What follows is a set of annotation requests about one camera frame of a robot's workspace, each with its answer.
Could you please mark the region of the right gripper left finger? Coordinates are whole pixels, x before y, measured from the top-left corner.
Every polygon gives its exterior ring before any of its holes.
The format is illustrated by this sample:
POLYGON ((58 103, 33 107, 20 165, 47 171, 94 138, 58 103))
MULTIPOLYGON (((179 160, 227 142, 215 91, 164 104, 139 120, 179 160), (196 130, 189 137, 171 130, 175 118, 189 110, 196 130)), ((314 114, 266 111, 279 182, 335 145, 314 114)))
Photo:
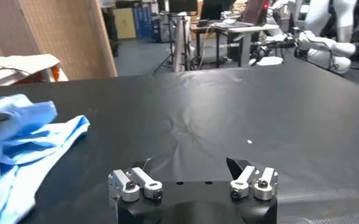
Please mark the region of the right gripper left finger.
POLYGON ((108 196, 112 199, 122 199, 125 202, 135 202, 143 197, 160 201, 163 197, 163 184, 151 178, 140 167, 133 167, 128 172, 121 169, 108 174, 108 196))

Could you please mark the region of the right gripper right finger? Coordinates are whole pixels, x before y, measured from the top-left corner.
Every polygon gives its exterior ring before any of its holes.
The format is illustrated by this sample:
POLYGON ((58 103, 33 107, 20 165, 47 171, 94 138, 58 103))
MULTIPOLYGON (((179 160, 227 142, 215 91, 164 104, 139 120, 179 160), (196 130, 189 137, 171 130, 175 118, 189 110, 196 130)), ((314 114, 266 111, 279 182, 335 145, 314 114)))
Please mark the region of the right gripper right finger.
POLYGON ((230 182, 230 196, 241 200, 250 195, 257 200, 269 201, 277 196, 279 174, 271 167, 260 171, 248 161, 226 158, 233 180, 230 182))

